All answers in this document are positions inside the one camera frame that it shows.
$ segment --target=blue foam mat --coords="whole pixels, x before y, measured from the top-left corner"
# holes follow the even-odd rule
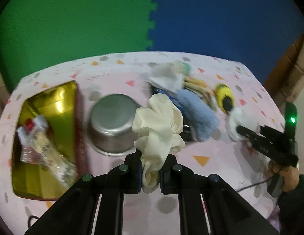
[[[245,64],[263,83],[304,32],[292,0],[152,0],[153,51],[209,55]]]

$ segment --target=cable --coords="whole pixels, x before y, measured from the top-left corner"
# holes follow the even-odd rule
[[[31,220],[34,219],[34,218],[37,219],[37,220],[39,219],[37,216],[29,216],[29,218],[28,218],[28,229],[30,229],[30,227],[31,227]]]
[[[282,167],[282,168],[280,169],[280,171],[277,172],[277,173],[275,173],[275,174],[279,174],[279,173],[283,170],[283,168],[284,168],[284,167]],[[261,182],[258,182],[258,183],[253,183],[253,184],[251,184],[251,185],[249,185],[249,186],[245,186],[245,187],[243,187],[243,188],[240,188],[240,189],[238,189],[236,192],[239,193],[239,192],[241,192],[241,191],[243,191],[243,190],[245,190],[245,189],[248,189],[248,188],[250,188],[250,187],[254,187],[254,186],[257,186],[257,185],[266,183],[266,182],[270,181],[270,180],[275,176],[275,174],[274,174],[273,176],[269,177],[268,179],[264,180],[264,181],[261,181]]]

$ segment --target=stainless steel bowl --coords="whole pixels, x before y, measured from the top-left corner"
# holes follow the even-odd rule
[[[132,123],[138,107],[132,98],[122,94],[100,99],[87,124],[87,135],[95,150],[109,156],[128,154],[137,140]]]

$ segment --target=human hand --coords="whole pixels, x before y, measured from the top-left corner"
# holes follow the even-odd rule
[[[294,190],[299,184],[299,170],[292,166],[282,166],[275,164],[273,161],[270,161],[267,167],[267,170],[264,172],[267,178],[272,177],[275,173],[284,177],[284,184],[282,190],[284,192],[290,192]]]

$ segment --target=white towel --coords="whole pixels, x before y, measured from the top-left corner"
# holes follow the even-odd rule
[[[226,124],[226,130],[229,137],[234,141],[248,140],[246,137],[237,133],[237,127],[241,125],[256,133],[260,132],[260,126],[258,121],[252,116],[248,116],[241,108],[235,107],[231,110],[228,116],[228,123]]]
[[[181,73],[181,67],[180,62],[158,64],[151,73],[143,73],[141,77],[157,88],[176,93],[184,84],[185,75]]]
[[[159,170],[170,151],[179,152],[185,143],[179,133],[183,131],[181,112],[167,95],[155,94],[148,107],[137,108],[132,130],[138,133],[135,147],[142,152],[142,188],[154,191],[159,184]]]

